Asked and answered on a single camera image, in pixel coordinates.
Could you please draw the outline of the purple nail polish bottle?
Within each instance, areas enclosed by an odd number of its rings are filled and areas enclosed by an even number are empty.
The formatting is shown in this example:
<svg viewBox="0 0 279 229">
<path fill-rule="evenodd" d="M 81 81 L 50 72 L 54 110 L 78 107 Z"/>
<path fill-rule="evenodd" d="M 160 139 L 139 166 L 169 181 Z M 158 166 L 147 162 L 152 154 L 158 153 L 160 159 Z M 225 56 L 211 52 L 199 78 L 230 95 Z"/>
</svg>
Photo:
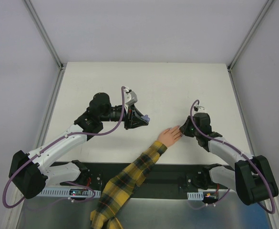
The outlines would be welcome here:
<svg viewBox="0 0 279 229">
<path fill-rule="evenodd" d="M 147 123 L 150 122 L 150 117 L 148 115 L 141 116 L 141 118 Z"/>
</svg>

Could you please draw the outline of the yellow plaid sleeve forearm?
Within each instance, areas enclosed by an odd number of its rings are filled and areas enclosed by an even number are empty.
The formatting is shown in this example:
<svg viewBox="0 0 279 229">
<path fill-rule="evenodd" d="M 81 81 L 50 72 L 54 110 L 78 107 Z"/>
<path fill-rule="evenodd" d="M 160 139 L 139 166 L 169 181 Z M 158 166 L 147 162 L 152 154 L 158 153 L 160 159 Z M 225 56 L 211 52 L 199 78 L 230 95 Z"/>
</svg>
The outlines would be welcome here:
<svg viewBox="0 0 279 229">
<path fill-rule="evenodd" d="M 167 147 L 165 145 L 155 141 L 134 162 L 106 183 L 99 198 L 97 208 L 90 214 L 90 228 L 123 228 L 116 214 L 143 184 L 160 156 L 166 150 Z"/>
</svg>

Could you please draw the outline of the right aluminium frame post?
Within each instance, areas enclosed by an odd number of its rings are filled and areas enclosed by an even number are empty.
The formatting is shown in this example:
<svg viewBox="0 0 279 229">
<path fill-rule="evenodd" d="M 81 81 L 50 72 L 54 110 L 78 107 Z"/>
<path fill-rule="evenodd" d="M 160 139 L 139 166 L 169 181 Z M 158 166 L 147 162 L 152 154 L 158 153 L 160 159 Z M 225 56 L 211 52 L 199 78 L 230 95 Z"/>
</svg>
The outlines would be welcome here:
<svg viewBox="0 0 279 229">
<path fill-rule="evenodd" d="M 233 68 L 237 64 L 239 58 L 241 57 L 242 53 L 245 51 L 247 45 L 249 44 L 249 42 L 251 41 L 251 39 L 253 38 L 255 33 L 257 32 L 260 24 L 262 23 L 262 21 L 266 17 L 267 13 L 269 12 L 269 10 L 270 10 L 270 8 L 271 8 L 271 6 L 273 5 L 274 2 L 275 2 L 275 0 L 267 0 L 263 4 L 263 6 L 262 6 L 261 10 L 259 11 L 257 17 L 254 19 L 252 25 L 250 26 L 249 31 L 247 32 L 246 36 L 242 40 L 241 45 L 239 46 L 238 50 L 236 51 L 234 57 L 232 58 L 230 64 L 227 66 L 227 70 L 228 70 L 229 73 L 233 70 Z"/>
</svg>

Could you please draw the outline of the aluminium frame post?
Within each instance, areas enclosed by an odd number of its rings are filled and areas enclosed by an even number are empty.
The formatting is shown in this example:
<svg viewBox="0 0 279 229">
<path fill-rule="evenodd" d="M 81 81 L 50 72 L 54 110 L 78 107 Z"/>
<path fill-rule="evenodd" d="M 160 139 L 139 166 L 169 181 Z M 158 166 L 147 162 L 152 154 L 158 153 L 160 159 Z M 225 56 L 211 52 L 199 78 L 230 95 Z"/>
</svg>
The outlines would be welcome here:
<svg viewBox="0 0 279 229">
<path fill-rule="evenodd" d="M 257 32 L 260 24 L 262 23 L 262 21 L 266 17 L 267 13 L 269 12 L 269 10 L 270 10 L 270 8 L 271 8 L 271 6 L 273 5 L 274 2 L 275 2 L 275 0 L 267 0 L 263 4 L 263 6 L 262 6 L 261 10 L 259 11 L 257 17 L 254 19 L 252 25 L 250 26 L 249 31 L 247 32 L 246 36 L 242 40 L 241 45 L 239 46 L 238 50 L 236 51 L 234 57 L 232 58 L 230 64 L 227 66 L 227 70 L 228 70 L 229 73 L 233 70 L 233 68 L 237 64 L 239 58 L 241 57 L 242 53 L 245 51 L 247 45 L 249 44 L 249 42 L 251 41 L 251 39 L 253 38 L 255 33 Z"/>
<path fill-rule="evenodd" d="M 48 49 L 50 55 L 52 56 L 55 64 L 57 65 L 57 67 L 62 70 L 64 68 L 64 63 L 61 61 L 33 3 L 31 0 L 23 0 L 22 1 L 25 8 L 27 9 L 33 23 L 35 24 L 44 44 L 46 45 L 46 48 Z"/>
</svg>

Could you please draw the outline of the left aluminium frame post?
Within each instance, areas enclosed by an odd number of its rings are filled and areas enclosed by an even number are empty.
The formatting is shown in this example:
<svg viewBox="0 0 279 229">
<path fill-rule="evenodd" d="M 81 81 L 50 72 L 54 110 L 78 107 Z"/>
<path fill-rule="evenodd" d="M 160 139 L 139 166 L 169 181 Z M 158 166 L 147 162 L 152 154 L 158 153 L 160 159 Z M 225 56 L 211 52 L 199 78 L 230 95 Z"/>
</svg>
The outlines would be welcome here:
<svg viewBox="0 0 279 229">
<path fill-rule="evenodd" d="M 52 56 L 55 64 L 57 65 L 57 67 L 62 70 L 64 68 L 64 63 L 61 61 L 33 3 L 31 0 L 23 0 L 22 1 L 25 8 L 27 9 L 33 23 L 35 24 L 44 44 L 46 45 L 46 48 L 48 49 L 50 55 Z"/>
</svg>

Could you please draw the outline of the mannequin hand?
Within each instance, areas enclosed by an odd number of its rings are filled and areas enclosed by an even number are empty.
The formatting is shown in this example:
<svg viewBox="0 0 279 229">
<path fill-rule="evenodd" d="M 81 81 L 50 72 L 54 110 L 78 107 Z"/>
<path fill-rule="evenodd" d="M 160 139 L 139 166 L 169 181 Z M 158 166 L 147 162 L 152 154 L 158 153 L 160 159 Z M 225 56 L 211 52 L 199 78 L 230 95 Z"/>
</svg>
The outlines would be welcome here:
<svg viewBox="0 0 279 229">
<path fill-rule="evenodd" d="M 180 131 L 180 126 L 168 128 L 160 133 L 157 138 L 157 141 L 165 145 L 166 147 L 171 147 L 174 145 L 180 138 L 182 133 Z"/>
</svg>

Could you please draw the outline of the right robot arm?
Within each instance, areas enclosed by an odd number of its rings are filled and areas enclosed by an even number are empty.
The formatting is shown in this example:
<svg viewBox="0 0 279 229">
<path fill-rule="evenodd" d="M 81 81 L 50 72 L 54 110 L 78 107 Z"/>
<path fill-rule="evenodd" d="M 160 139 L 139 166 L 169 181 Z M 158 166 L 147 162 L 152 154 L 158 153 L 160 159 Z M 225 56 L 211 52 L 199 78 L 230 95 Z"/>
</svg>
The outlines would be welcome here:
<svg viewBox="0 0 279 229">
<path fill-rule="evenodd" d="M 267 199 L 272 206 L 275 205 L 274 198 L 278 196 L 279 190 L 266 157 L 245 153 L 227 142 L 221 134 L 212 131 L 207 113 L 189 115 L 180 131 L 184 136 L 195 138 L 200 147 L 230 166 L 206 166 L 203 175 L 196 179 L 199 188 L 212 188 L 221 184 L 235 191 L 245 205 Z"/>
</svg>

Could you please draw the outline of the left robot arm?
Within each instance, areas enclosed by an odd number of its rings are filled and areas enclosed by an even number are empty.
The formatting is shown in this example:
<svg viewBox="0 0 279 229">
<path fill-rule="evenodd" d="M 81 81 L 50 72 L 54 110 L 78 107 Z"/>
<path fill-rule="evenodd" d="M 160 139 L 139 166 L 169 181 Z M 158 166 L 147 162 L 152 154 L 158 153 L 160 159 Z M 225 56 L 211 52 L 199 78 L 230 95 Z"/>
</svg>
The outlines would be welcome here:
<svg viewBox="0 0 279 229">
<path fill-rule="evenodd" d="M 123 89 L 122 104 L 118 106 L 111 105 L 108 94 L 95 94 L 86 111 L 64 133 L 40 148 L 13 155 L 9 181 L 26 199 L 37 196 L 47 186 L 66 181 L 84 185 L 88 169 L 81 162 L 74 160 L 62 166 L 53 163 L 94 136 L 103 136 L 104 122 L 123 123 L 126 130 L 147 126 L 150 118 L 136 108 L 136 102 L 136 93 L 128 89 Z"/>
</svg>

